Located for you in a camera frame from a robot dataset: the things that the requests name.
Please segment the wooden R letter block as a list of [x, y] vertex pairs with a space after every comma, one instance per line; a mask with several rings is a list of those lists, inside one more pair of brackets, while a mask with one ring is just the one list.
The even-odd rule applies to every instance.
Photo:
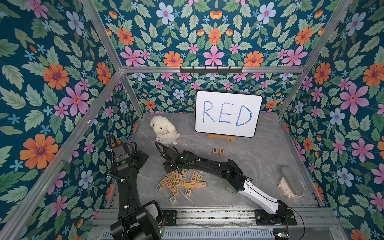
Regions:
[[219, 156], [220, 155], [219, 149], [213, 149], [213, 155], [214, 156]]

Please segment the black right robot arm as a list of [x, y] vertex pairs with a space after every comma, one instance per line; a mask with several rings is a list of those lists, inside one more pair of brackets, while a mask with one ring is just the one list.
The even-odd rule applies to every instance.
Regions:
[[247, 177], [240, 167], [233, 161], [218, 162], [202, 158], [192, 152], [179, 152], [175, 147], [165, 146], [155, 142], [171, 183], [185, 182], [191, 188], [202, 188], [204, 177], [200, 172], [214, 175], [223, 179], [227, 189], [235, 194], [241, 194], [264, 210], [257, 214], [257, 223], [261, 225], [286, 225], [288, 223], [288, 206], [281, 200], [273, 198], [258, 189], [252, 183], [252, 178]]

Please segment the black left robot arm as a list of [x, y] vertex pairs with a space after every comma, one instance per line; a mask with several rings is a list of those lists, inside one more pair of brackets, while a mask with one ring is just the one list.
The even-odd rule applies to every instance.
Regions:
[[149, 155], [139, 150], [136, 143], [118, 143], [109, 136], [112, 166], [108, 176], [116, 180], [119, 194], [118, 221], [111, 225], [115, 240], [160, 240], [160, 226], [164, 215], [159, 204], [152, 200], [142, 205], [137, 176]]

